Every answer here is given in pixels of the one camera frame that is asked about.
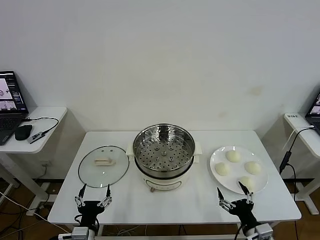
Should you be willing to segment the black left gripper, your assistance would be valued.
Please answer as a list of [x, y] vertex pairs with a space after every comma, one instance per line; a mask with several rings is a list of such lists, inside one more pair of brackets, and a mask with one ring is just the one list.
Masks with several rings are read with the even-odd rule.
[[77, 205], [78, 215], [74, 217], [74, 220], [81, 226], [98, 226], [98, 215], [104, 212], [104, 207], [107, 207], [112, 202], [110, 184], [107, 186], [106, 196], [100, 202], [98, 200], [85, 200], [83, 197], [85, 194], [87, 184], [85, 183], [80, 189], [78, 196], [74, 197]]

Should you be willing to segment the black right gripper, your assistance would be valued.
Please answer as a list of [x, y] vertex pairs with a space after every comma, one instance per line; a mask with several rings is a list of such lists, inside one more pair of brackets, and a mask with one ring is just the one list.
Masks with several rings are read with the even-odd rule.
[[240, 181], [238, 182], [240, 188], [246, 195], [246, 199], [240, 199], [236, 201], [229, 202], [226, 200], [217, 187], [219, 206], [225, 210], [229, 210], [231, 215], [237, 216], [240, 220], [240, 223], [243, 226], [256, 226], [258, 224], [257, 219], [252, 213], [254, 204], [253, 202], [253, 193], [249, 191], [249, 189], [243, 185]]

